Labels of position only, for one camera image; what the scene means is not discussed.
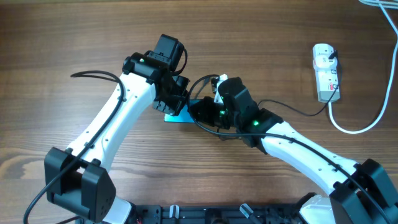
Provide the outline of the blue Samsung Galaxy smartphone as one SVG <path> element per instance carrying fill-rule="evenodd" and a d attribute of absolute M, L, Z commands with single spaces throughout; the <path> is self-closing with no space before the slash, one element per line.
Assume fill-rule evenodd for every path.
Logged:
<path fill-rule="evenodd" d="M 194 123 L 189 112 L 188 106 L 185 102 L 178 115 L 169 113 L 165 114 L 164 121 L 167 123 Z"/>

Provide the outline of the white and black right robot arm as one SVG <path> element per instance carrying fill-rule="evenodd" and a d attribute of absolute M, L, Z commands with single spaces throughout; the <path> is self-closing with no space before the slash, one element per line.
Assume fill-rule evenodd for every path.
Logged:
<path fill-rule="evenodd" d="M 397 223 L 397 189 L 380 163 L 341 157 L 298 133 L 280 116 L 259 108 L 240 78 L 215 81 L 215 97 L 187 100 L 188 113 L 205 131 L 240 137 L 276 157 L 321 188 L 298 209 L 307 223 Z"/>

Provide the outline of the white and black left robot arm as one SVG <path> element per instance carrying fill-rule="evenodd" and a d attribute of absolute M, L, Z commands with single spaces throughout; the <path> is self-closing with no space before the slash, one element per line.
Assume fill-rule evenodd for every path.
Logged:
<path fill-rule="evenodd" d="M 187 100 L 189 80 L 177 65 L 187 51 L 178 39 L 161 35 L 154 50 L 134 53 L 122 74 L 89 70 L 74 77 L 107 78 L 116 88 L 95 119 L 65 150 L 51 148 L 44 159 L 47 200 L 92 223 L 134 223 L 136 206 L 116 195 L 109 176 L 124 138 L 146 108 L 177 116 Z"/>

